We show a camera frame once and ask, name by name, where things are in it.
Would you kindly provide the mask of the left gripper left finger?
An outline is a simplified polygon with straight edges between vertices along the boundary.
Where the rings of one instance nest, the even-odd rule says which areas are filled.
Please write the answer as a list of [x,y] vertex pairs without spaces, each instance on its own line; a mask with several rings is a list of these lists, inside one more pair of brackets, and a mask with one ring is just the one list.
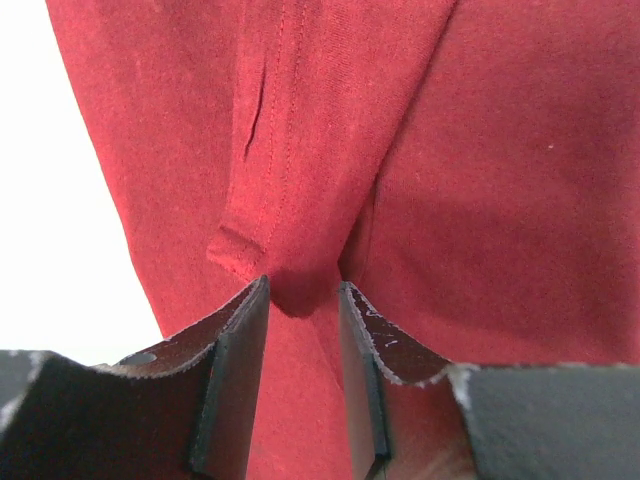
[[5,479],[242,479],[269,313],[259,278],[114,365],[1,354]]

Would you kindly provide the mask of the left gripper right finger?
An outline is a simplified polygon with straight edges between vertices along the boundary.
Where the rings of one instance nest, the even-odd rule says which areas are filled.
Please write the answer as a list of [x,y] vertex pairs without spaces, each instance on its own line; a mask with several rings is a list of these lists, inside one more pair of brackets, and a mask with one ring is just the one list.
[[349,282],[340,342],[357,479],[635,479],[639,370],[453,363]]

